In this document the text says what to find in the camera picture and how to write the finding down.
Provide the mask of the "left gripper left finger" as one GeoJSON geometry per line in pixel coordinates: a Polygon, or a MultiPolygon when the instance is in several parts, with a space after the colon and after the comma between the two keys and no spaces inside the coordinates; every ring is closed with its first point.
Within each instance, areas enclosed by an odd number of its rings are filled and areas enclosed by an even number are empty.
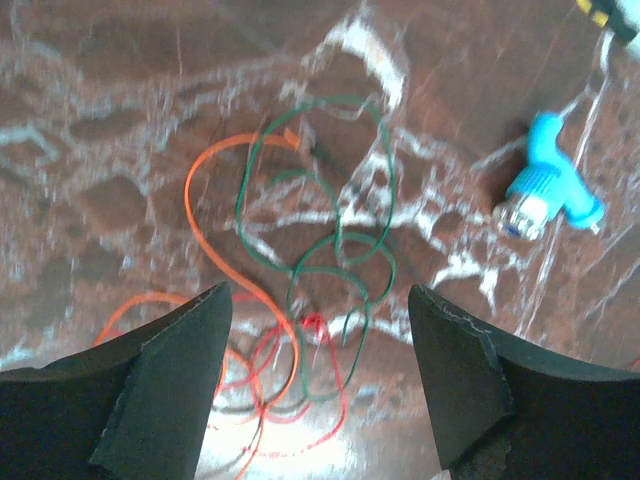
{"type": "Polygon", "coordinates": [[[2,372],[2,478],[194,478],[231,320],[222,283],[99,346],[2,372]]]}

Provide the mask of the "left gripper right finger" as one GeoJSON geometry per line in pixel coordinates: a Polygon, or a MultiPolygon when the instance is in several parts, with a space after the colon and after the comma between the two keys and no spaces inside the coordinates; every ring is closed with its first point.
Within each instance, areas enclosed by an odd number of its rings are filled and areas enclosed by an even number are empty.
{"type": "Polygon", "coordinates": [[[454,479],[636,479],[639,375],[486,323],[434,290],[408,296],[442,469],[454,479]]]}

